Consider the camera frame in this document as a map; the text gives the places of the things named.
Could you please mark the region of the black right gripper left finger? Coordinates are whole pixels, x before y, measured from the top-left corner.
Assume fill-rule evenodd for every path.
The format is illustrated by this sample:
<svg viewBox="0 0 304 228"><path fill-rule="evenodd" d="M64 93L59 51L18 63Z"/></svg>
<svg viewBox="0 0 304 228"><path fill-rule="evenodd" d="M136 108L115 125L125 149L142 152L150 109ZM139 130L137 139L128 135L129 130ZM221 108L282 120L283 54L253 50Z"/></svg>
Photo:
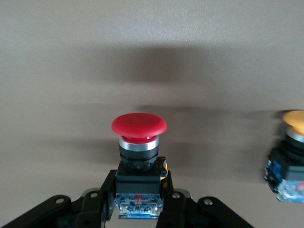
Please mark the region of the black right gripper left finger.
<svg viewBox="0 0 304 228"><path fill-rule="evenodd" d="M71 201L55 195L15 218L5 228L104 228L114 209L116 170L111 170L100 188L88 189Z"/></svg>

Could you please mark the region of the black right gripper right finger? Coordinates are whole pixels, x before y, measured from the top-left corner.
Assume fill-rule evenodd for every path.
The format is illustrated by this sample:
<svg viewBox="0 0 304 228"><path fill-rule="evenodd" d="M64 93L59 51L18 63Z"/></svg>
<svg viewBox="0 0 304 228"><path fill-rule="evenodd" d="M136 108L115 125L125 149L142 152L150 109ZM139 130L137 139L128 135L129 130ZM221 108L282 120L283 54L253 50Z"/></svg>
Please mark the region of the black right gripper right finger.
<svg viewBox="0 0 304 228"><path fill-rule="evenodd" d="M164 206L158 228L251 228L219 199L207 196L195 202L186 190L173 187L171 172L162 180Z"/></svg>

